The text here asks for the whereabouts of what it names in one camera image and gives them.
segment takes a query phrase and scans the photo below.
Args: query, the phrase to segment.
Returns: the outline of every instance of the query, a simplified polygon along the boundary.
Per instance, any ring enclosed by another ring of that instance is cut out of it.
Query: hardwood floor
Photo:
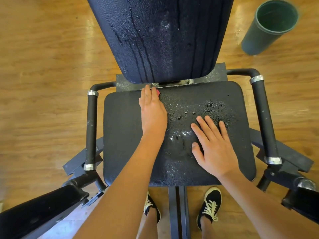
[[[262,54],[248,56],[240,42],[263,1],[234,1],[217,62],[264,75],[276,138],[315,161],[307,177],[319,182],[319,0],[290,0],[301,16],[296,28]],[[6,210],[67,179],[62,165],[85,146],[87,89],[121,72],[86,0],[0,0],[0,17],[0,202]],[[229,80],[240,84],[250,126],[259,129],[248,79]],[[101,91],[100,97],[114,91]],[[98,102],[98,137],[103,100]],[[256,163],[255,184],[266,168]],[[192,238],[201,237],[195,218],[208,187],[188,188]],[[220,238],[259,238],[220,189],[223,205],[213,224]],[[96,191],[94,186],[87,190]],[[279,202],[286,191],[271,184],[267,193]],[[169,238],[167,188],[150,188],[150,193],[163,215],[159,238]],[[92,209],[78,208],[41,238],[71,238]]]

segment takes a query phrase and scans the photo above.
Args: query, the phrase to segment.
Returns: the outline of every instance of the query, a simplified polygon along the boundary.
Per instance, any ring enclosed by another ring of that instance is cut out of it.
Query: black seat cushion
[[[199,78],[215,66],[233,0],[88,0],[132,83]]]
[[[168,112],[168,126],[156,158],[150,186],[219,185],[201,168],[191,145],[198,139],[190,124],[196,116],[209,115],[225,122],[241,172],[249,180],[256,175],[249,125],[240,86],[232,81],[159,88]],[[104,180],[111,185],[134,153],[142,137],[140,91],[110,93],[104,102]]]

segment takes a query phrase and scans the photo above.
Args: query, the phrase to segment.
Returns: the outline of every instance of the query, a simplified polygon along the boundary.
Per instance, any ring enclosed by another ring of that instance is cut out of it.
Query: green cylindrical container
[[[285,0],[269,0],[261,4],[255,13],[243,41],[242,50],[257,55],[276,39],[292,30],[298,20],[297,9]]]

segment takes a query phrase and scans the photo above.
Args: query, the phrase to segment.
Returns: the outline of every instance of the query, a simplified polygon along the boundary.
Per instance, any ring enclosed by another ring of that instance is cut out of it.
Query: shoelace
[[[146,209],[147,209],[149,206],[151,206],[151,205],[153,205],[152,202],[150,202],[150,200],[147,199],[147,200],[145,201],[145,205],[144,205],[144,212],[145,212]]]
[[[203,211],[203,214],[207,214],[209,216],[212,217],[213,221],[218,221],[217,216],[215,215],[215,210],[216,210],[216,202],[215,201],[211,201],[211,200],[204,200],[206,203],[206,207]]]

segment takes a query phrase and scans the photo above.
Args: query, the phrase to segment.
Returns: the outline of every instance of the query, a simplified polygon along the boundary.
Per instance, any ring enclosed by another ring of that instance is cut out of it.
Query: foot
[[[197,226],[200,230],[202,230],[200,224],[200,218],[202,216],[207,217],[211,221],[211,223],[213,223],[213,221],[218,221],[216,214],[220,208],[220,205],[221,192],[217,187],[211,187],[205,194],[204,203],[197,217]]]
[[[161,217],[161,214],[160,214],[160,211],[158,210],[157,206],[155,205],[153,199],[151,198],[150,196],[150,193],[147,192],[147,195],[146,195],[146,201],[145,201],[145,205],[144,205],[144,214],[147,216],[149,210],[150,210],[150,207],[156,209],[157,211],[157,223],[160,221],[160,217]]]

